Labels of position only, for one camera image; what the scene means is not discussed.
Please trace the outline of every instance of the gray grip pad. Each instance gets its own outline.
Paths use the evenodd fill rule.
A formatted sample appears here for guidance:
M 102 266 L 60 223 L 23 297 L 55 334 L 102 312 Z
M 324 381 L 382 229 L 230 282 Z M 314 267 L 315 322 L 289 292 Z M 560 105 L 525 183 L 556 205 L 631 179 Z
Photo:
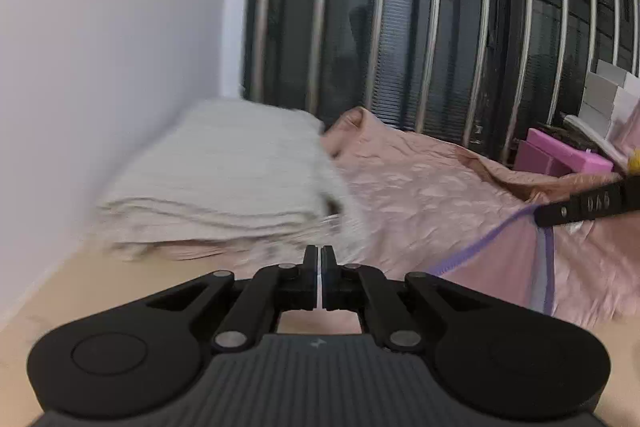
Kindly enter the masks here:
M 216 356 L 189 391 L 155 411 L 117 421 L 47 412 L 34 423 L 34 427 L 541 425 L 602 427 L 588 413 L 547 423 L 519 423 L 476 412 L 441 389 L 418 357 L 384 351 L 370 335 L 265 335 L 254 349 Z

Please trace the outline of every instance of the white towel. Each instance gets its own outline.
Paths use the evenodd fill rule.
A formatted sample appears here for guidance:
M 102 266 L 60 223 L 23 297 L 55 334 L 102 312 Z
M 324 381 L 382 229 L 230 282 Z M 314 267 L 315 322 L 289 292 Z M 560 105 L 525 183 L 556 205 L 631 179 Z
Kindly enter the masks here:
M 143 152 L 98 206 L 98 235 L 114 247 L 300 235 L 357 203 L 306 112 L 207 100 Z

